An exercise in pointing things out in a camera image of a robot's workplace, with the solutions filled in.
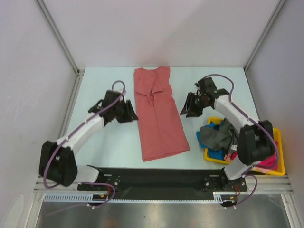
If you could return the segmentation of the salmon pink t shirt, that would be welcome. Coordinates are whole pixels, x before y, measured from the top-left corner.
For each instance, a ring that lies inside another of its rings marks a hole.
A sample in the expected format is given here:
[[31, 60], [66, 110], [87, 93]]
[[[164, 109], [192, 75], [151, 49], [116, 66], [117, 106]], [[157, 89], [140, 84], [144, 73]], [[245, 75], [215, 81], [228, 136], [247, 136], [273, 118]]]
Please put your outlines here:
[[170, 75], [169, 67], [134, 71], [134, 98], [145, 162], [190, 150], [172, 97]]

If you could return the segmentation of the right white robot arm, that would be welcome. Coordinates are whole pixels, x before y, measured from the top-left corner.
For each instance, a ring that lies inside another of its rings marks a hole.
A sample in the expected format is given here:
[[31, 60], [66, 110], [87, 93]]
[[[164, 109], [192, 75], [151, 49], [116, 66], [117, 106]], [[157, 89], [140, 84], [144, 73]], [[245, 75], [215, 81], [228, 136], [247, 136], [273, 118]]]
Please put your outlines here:
[[213, 75], [207, 75], [195, 83], [197, 91], [187, 94], [181, 115], [200, 117], [207, 107], [221, 113], [239, 134], [236, 158], [221, 170], [219, 185], [223, 190], [231, 190], [236, 180], [244, 177], [252, 168], [270, 156], [276, 161], [268, 169], [279, 165], [279, 149], [274, 140], [273, 126], [268, 121], [255, 120], [246, 114], [232, 100], [232, 91], [217, 89]]

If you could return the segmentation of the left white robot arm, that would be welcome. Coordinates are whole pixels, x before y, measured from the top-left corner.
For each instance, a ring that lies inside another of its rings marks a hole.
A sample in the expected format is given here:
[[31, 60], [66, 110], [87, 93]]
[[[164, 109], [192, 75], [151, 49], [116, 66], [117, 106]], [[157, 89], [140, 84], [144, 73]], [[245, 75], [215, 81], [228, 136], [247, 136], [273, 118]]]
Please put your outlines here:
[[65, 187], [74, 182], [88, 183], [95, 190], [104, 186], [105, 178], [99, 175], [100, 171], [89, 165], [77, 165], [76, 154], [112, 120], [123, 124], [137, 121], [138, 117], [130, 100], [118, 91], [108, 90], [104, 99], [88, 110], [85, 120], [70, 134], [55, 142], [43, 143], [38, 173], [43, 177], [46, 188], [51, 188], [47, 180], [53, 181], [56, 186]]

